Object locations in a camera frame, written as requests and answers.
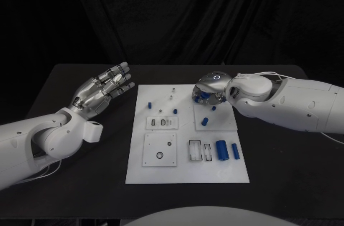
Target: white platform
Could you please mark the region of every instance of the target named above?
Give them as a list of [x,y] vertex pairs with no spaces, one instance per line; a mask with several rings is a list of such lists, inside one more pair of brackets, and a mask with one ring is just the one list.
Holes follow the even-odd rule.
[[[168,183],[249,183],[241,147],[236,130],[195,131],[191,90],[194,85],[139,85],[135,119],[132,127],[131,152],[126,170],[126,184],[168,184]],[[223,118],[223,112],[236,126],[233,109],[229,103],[221,103],[220,111],[211,112],[211,118]],[[177,116],[178,129],[146,130],[148,116]],[[146,133],[175,133],[177,167],[144,167],[144,140]],[[188,140],[201,142],[201,161],[190,161]],[[229,160],[218,161],[216,141],[224,140]],[[234,160],[231,144],[236,143],[240,159]],[[204,144],[210,144],[211,161],[204,160]]]

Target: blue cylinder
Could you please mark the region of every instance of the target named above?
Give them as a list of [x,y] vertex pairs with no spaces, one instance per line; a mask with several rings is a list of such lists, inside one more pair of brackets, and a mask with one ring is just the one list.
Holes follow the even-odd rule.
[[234,159],[239,160],[240,156],[239,156],[239,151],[237,151],[236,144],[231,144],[231,149],[233,149],[233,153],[234,153]]
[[203,119],[201,125],[206,126],[207,124],[207,118]]
[[200,96],[201,96],[201,98],[207,99],[210,97],[210,93],[201,92]]
[[227,146],[226,146],[226,141],[224,140],[218,140],[216,142],[216,149],[217,149],[218,160],[229,160]]

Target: rectangular slot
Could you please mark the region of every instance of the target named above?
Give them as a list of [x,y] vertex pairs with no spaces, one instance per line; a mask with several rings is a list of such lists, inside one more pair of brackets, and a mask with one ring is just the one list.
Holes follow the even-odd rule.
[[206,161],[213,160],[210,144],[204,144],[204,156],[206,156]]
[[177,116],[148,116],[146,130],[168,130],[177,129]]
[[188,141],[190,160],[203,160],[200,140]]

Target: robotic hand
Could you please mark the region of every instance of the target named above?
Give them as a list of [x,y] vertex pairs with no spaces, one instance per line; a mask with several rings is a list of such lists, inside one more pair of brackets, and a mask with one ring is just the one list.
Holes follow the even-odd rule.
[[[99,141],[102,125],[89,119],[135,85],[128,83],[119,87],[131,78],[128,71],[123,62],[90,78],[76,90],[69,107],[57,113],[0,126],[0,190],[69,157],[82,140]],[[33,156],[31,141],[41,148],[43,156]]]
[[[276,75],[279,80],[262,75]],[[344,89],[328,83],[275,72],[239,73],[231,78],[213,71],[200,78],[191,98],[210,105],[229,101],[246,117],[289,129],[344,134]]]

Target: table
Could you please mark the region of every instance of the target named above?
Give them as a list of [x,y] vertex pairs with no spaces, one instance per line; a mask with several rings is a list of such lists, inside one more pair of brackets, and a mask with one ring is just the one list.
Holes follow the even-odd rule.
[[[27,118],[72,101],[79,85],[112,65],[56,65]],[[193,84],[211,70],[275,71],[306,78],[293,65],[132,65],[135,84]],[[92,120],[99,143],[83,143],[49,177],[0,191],[0,218],[139,218],[188,206],[224,206],[276,217],[344,218],[344,147],[321,134],[298,132],[234,111],[249,184],[125,185],[136,87]]]

